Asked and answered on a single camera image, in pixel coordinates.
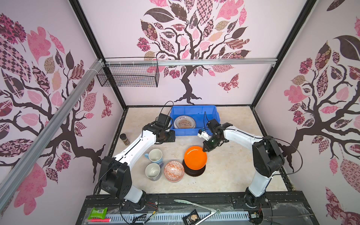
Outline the orange plastic plate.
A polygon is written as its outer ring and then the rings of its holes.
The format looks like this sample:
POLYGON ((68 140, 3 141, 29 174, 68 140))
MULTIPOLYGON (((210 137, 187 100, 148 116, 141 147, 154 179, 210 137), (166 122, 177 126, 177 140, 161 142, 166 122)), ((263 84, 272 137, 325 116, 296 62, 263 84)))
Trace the orange plastic plate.
POLYGON ((207 153, 199 146, 190 147, 184 155, 184 162, 191 170, 200 170, 205 167, 207 159, 207 153))

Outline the blue plastic bin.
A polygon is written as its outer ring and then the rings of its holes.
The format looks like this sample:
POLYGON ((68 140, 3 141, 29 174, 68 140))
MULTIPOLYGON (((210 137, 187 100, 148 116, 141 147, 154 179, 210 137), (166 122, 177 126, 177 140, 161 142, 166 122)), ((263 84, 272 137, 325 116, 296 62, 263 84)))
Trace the blue plastic bin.
POLYGON ((205 128, 208 134, 212 134, 207 123, 216 119, 220 123, 220 116, 216 106, 174 106, 170 112, 170 117, 173 119, 171 130, 175 131, 176 136, 197 136, 198 130, 205 128), (196 121, 196 128, 194 129, 175 129, 175 119, 181 115, 188 115, 196 121))

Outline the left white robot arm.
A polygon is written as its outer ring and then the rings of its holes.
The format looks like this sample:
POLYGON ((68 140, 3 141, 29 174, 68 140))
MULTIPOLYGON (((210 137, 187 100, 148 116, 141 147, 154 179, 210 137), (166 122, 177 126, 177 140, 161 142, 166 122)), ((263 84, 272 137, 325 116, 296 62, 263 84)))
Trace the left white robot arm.
POLYGON ((113 157, 105 157, 94 190, 103 190, 113 197, 130 202, 135 210, 142 210, 146 204, 146 192, 133 185, 131 169, 153 145, 175 141, 172 124, 173 119, 169 115, 160 113, 155 121, 142 128, 138 138, 125 150, 113 157))

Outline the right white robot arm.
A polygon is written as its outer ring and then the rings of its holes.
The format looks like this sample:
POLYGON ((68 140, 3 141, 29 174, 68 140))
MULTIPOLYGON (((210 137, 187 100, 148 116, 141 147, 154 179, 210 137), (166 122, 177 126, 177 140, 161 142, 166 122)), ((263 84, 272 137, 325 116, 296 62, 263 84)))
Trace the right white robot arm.
POLYGON ((255 174, 245 191, 245 203, 249 208, 257 207, 270 181, 283 166, 285 159, 280 147, 272 136, 256 136, 242 131, 230 123, 220 124, 216 119, 209 121, 207 129, 198 130, 198 137, 204 139, 204 152, 210 152, 222 144, 233 141, 252 151, 255 174))

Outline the sunburst pattern white plate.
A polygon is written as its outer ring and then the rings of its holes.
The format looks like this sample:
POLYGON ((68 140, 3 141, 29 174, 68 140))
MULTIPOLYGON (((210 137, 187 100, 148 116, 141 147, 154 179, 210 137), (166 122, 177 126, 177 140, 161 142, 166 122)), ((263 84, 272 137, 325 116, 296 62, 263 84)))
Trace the sunburst pattern white plate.
POLYGON ((175 119, 174 128, 175 129, 194 129, 194 128, 196 128, 196 121, 188 115, 181 115, 175 119))

